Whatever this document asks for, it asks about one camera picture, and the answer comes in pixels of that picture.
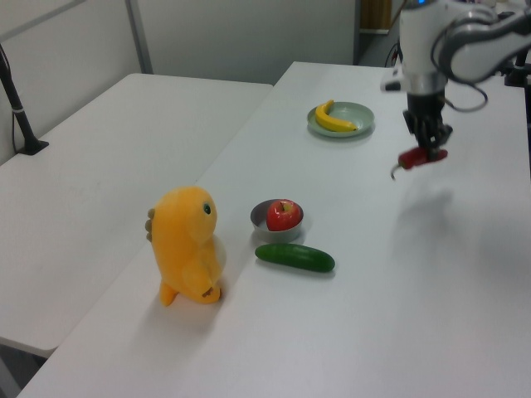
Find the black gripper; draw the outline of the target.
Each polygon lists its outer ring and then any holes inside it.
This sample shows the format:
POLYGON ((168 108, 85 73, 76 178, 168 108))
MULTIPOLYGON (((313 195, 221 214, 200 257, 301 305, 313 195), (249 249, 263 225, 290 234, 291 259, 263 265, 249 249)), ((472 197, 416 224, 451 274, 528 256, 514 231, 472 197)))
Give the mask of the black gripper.
POLYGON ((442 123, 441 110, 444 107, 442 92, 433 95, 407 94, 407 108, 402 112, 407 129, 417 141, 419 148, 428 148, 426 129, 432 131, 430 136, 429 160, 440 161, 447 156, 443 148, 453 128, 442 123))

